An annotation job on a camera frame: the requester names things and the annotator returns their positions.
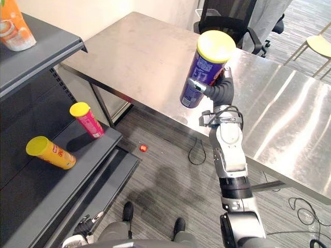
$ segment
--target power cord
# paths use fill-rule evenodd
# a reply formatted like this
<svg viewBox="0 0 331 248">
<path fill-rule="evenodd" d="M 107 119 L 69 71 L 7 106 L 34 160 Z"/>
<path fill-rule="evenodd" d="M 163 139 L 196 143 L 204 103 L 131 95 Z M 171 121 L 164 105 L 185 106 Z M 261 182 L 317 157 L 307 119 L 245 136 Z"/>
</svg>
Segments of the power cord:
<svg viewBox="0 0 331 248">
<path fill-rule="evenodd" d="M 203 151 L 203 154 L 204 154 L 203 161 L 201 163 L 194 163 L 194 162 L 192 162 L 192 160 L 190 158 L 190 154 L 191 154 L 193 148 L 197 145 L 197 141 L 198 141 L 198 138 L 195 137 L 195 143 L 192 146 L 192 148 L 190 149 L 190 151 L 188 152 L 188 160 L 191 162 L 191 164 L 194 164 L 194 165 L 200 165 L 200 164 L 203 164 L 206 161 L 206 151 L 205 151 L 205 148 L 203 147 L 203 144 L 202 144 L 202 140 L 201 139 L 199 141 L 200 141 L 200 144 L 201 144 L 201 147 L 202 147 L 202 151 Z"/>
<path fill-rule="evenodd" d="M 319 224 L 319 231 L 318 231 L 318 240 L 320 239 L 320 236 L 321 236 L 321 226 L 326 226 L 326 227 L 329 227 L 331 226 L 331 224 L 324 224 L 320 221 L 320 219 L 318 218 L 316 212 L 315 212 L 315 209 L 312 207 L 311 203 L 308 202 L 307 200 L 305 199 L 302 199 L 302 198 L 297 198 L 297 197 L 291 197 L 289 198 L 288 202 L 289 202 L 289 205 L 291 207 L 292 210 L 295 210 L 296 209 L 296 202 L 297 200 L 301 200 L 303 202 L 305 202 L 310 209 L 307 209 L 307 208 L 299 208 L 296 212 L 297 216 L 298 216 L 298 219 L 300 220 L 300 222 L 306 226 L 310 226 L 312 225 L 314 222 L 317 222 Z M 312 221 L 311 222 L 305 222 L 302 220 L 302 218 L 300 217 L 300 213 L 301 212 L 308 212 L 311 214 L 311 216 L 313 217 Z"/>
<path fill-rule="evenodd" d="M 311 205 L 311 203 L 308 202 L 308 201 L 305 200 L 305 199 L 298 198 L 298 197 L 290 197 L 290 198 L 288 199 L 288 203 L 289 203 L 290 208 L 291 208 L 292 210 L 296 210 L 296 202 L 297 202 L 298 200 L 301 200 L 301 201 L 305 202 L 305 203 L 309 206 L 309 209 L 307 209 L 307 208 L 299 208 L 299 209 L 297 210 L 297 216 L 298 216 L 299 221 L 300 221 L 301 223 L 303 223 L 304 225 L 306 225 L 306 226 L 310 226 L 310 225 L 312 225 L 314 222 L 317 222 L 317 223 L 319 224 L 319 231 L 278 231 L 278 232 L 273 232 L 273 233 L 272 233 L 272 232 L 267 233 L 267 235 L 289 234 L 289 233 L 312 233 L 312 234 L 318 234 L 318 239 L 312 239 L 312 240 L 310 241 L 310 244 L 309 244 L 309 245 L 310 245 L 310 248 L 314 248 L 314 245 L 315 245 L 316 243 L 317 243 L 321 248 L 326 248 L 326 245 L 323 244 L 323 243 L 321 242 L 321 240 L 320 240 L 321 235 L 325 236 L 325 237 L 326 237 L 327 239 L 329 239 L 330 241 L 331 241 L 331 238 L 330 238 L 328 235 L 326 235 L 326 234 L 324 234 L 324 233 L 321 232 L 321 226 L 330 227 L 331 224 L 325 224 L 325 223 L 322 223 L 322 222 L 320 221 L 320 219 L 318 218 L 318 216 L 317 216 L 317 214 L 316 214 L 316 212 L 315 212 L 315 209 L 313 208 L 313 206 Z M 300 217 L 300 213 L 302 213 L 302 212 L 308 212 L 308 213 L 310 213 L 311 216 L 313 217 L 312 221 L 311 221 L 311 222 L 305 222 L 305 221 Z"/>
</svg>

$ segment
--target yellow chair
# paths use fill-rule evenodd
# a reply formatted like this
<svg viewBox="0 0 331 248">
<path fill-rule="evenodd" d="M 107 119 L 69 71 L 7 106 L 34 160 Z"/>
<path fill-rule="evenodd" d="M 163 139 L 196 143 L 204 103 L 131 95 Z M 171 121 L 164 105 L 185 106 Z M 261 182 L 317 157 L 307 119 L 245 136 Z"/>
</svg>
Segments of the yellow chair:
<svg viewBox="0 0 331 248">
<path fill-rule="evenodd" d="M 295 58 L 296 60 L 308 47 L 310 47 L 313 51 L 327 58 L 328 61 L 313 75 L 315 77 L 319 74 L 328 64 L 331 62 L 331 44 L 322 36 L 322 34 L 331 26 L 331 22 L 322 29 L 322 31 L 318 35 L 309 36 L 306 41 L 296 50 L 293 55 L 285 62 L 286 65 L 304 46 L 306 46 Z M 324 78 L 329 72 L 331 68 L 320 78 Z"/>
</svg>

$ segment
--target yellow can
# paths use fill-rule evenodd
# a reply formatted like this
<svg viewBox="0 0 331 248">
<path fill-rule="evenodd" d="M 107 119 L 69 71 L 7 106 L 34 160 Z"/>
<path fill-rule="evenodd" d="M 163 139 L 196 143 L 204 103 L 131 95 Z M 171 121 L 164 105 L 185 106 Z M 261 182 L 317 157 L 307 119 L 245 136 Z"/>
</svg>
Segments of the yellow can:
<svg viewBox="0 0 331 248">
<path fill-rule="evenodd" d="M 76 163 L 76 158 L 60 148 L 45 136 L 37 136 L 26 145 L 26 153 L 36 156 L 62 169 L 70 169 Z"/>
</svg>

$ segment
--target office chair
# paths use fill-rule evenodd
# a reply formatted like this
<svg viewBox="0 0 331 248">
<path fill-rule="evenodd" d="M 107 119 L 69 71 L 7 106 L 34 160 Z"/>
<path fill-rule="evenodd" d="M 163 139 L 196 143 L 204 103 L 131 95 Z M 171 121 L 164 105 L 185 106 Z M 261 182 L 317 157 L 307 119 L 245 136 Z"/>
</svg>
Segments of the office chair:
<svg viewBox="0 0 331 248">
<path fill-rule="evenodd" d="M 243 47 L 243 37 L 249 33 L 253 43 L 253 54 L 258 54 L 262 44 L 254 30 L 248 27 L 257 0 L 205 0 L 201 19 L 194 23 L 193 30 L 202 34 L 208 30 L 219 30 L 227 33 L 236 43 Z"/>
<path fill-rule="evenodd" d="M 277 21 L 275 27 L 273 28 L 272 32 L 281 34 L 284 31 L 284 23 L 283 23 L 283 18 L 285 17 L 285 14 L 283 14 L 281 16 L 281 18 L 279 18 L 279 20 Z M 265 40 L 265 45 L 262 46 L 262 51 L 263 54 L 261 55 L 262 58 L 265 58 L 265 55 L 267 53 L 267 50 L 265 48 L 270 47 L 270 40 Z"/>
</svg>

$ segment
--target pink can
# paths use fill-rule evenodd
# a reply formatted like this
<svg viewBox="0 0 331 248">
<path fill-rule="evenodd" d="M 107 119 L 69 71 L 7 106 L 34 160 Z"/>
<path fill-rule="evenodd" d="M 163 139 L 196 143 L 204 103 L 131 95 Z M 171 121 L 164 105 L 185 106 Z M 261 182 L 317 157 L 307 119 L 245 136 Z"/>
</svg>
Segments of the pink can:
<svg viewBox="0 0 331 248">
<path fill-rule="evenodd" d="M 93 138 L 100 138 L 103 136 L 103 128 L 94 117 L 91 108 L 87 103 L 77 102 L 71 106 L 69 111 Z"/>
</svg>

